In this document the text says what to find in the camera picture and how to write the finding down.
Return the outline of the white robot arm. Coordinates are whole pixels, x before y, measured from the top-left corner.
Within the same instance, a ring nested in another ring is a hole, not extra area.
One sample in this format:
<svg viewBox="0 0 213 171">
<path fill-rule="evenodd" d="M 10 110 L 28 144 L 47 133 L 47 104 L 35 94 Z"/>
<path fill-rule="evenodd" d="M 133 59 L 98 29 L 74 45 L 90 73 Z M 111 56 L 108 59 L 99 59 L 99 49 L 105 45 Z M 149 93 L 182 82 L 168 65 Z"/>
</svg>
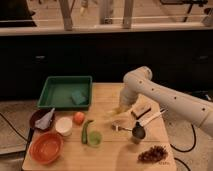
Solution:
<svg viewBox="0 0 213 171">
<path fill-rule="evenodd" d="M 213 102 L 194 97 L 152 81 L 147 66 L 129 71 L 123 77 L 119 106 L 130 108 L 142 94 L 180 114 L 185 120 L 213 138 Z"/>
</svg>

